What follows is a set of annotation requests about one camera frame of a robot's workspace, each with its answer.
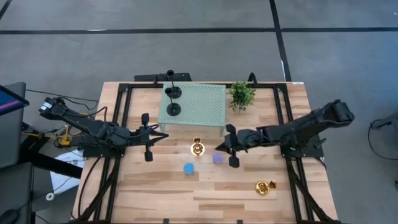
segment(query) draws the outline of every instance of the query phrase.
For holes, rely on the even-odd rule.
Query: monitor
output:
[[[0,115],[10,113],[28,105],[29,101],[0,85]]]

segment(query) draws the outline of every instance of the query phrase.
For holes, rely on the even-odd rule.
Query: gray carpet floor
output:
[[[0,0],[0,7],[6,0]],[[268,0],[8,0],[2,30],[273,27]],[[282,28],[394,27],[398,2],[277,0]],[[312,108],[347,102],[351,126],[322,133],[330,187],[345,223],[397,223],[398,161],[369,148],[368,127],[398,112],[398,32],[283,33],[292,81],[305,82]],[[284,81],[275,33],[0,35],[0,84],[98,99],[105,81],[134,75],[189,72],[197,81]],[[37,112],[46,95],[28,92],[24,121],[37,129],[58,122]],[[391,127],[371,133],[380,154],[398,158]],[[62,153],[48,145],[43,153]],[[51,189],[47,171],[35,175],[35,194]],[[76,189],[34,209],[49,222],[67,222]]]

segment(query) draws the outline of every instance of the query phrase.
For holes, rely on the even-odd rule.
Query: gold trophy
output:
[[[271,181],[269,182],[269,184],[267,184],[267,182],[265,181],[259,181],[256,183],[256,192],[258,195],[260,196],[266,196],[270,189],[276,189],[277,184],[275,181]]]
[[[201,139],[199,137],[194,137],[193,138],[193,144],[191,146],[191,152],[195,156],[201,156],[203,153],[205,153],[205,146],[200,143]]]

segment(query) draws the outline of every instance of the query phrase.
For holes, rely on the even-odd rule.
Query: wooden table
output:
[[[108,107],[108,121],[113,116],[118,85],[118,82],[106,82],[103,86],[98,108]],[[293,83],[287,83],[287,86],[294,118],[310,112],[305,86]],[[129,129],[136,129],[141,124],[142,113],[149,113],[150,124],[157,122],[161,91],[161,88],[133,89],[127,121]],[[282,93],[280,98],[284,120],[287,121]],[[226,100],[231,100],[228,91]],[[97,119],[102,118],[103,114],[97,116]],[[235,125],[237,129],[278,124],[272,89],[257,89],[254,105],[246,111],[234,113],[228,108],[226,123]],[[212,161],[214,148],[223,142],[223,138],[184,126],[167,131],[170,136],[152,148],[153,162],[145,162],[144,146],[126,150],[121,160],[112,223],[162,223],[164,218],[169,218],[171,223],[236,223],[238,219],[244,223],[295,223],[286,164],[279,147],[257,147],[250,149],[248,154],[239,152],[241,165],[234,169],[228,165],[227,154],[223,155],[222,164]],[[201,157],[190,152],[195,136],[201,137],[206,147]],[[85,162],[81,183],[94,161],[95,158],[91,158]],[[88,179],[82,210],[98,192],[103,161],[101,159],[97,163]],[[193,175],[183,172],[183,165],[187,162],[195,166]],[[337,218],[325,168],[313,158],[303,158],[303,163],[310,193],[326,214]],[[277,189],[265,197],[258,196],[254,186],[259,180],[274,180],[278,184]],[[81,186],[73,209],[75,217]],[[298,194],[302,216],[306,218],[303,198],[301,193]],[[101,218],[105,217],[107,204],[108,194],[104,196]]]

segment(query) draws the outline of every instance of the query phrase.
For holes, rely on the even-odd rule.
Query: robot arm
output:
[[[216,147],[216,150],[227,152],[231,155],[229,164],[239,167],[236,152],[258,146],[276,146],[287,144],[299,148],[310,138],[328,128],[340,128],[351,124],[354,114],[348,109],[346,103],[335,100],[321,109],[295,119],[280,126],[261,126],[256,130],[244,129],[236,133],[232,124],[226,126],[228,134],[225,141]]]
[[[147,113],[141,116],[142,126],[135,131],[130,131],[117,124],[94,120],[87,115],[82,115],[77,111],[71,110],[60,97],[46,98],[39,112],[40,115],[46,119],[60,120],[70,124],[86,135],[94,138],[97,145],[107,146],[111,150],[117,147],[146,146],[146,161],[153,160],[150,147],[157,141],[169,136],[168,134],[154,131],[157,125],[148,126],[149,114]],[[151,139],[150,135],[160,137]]]

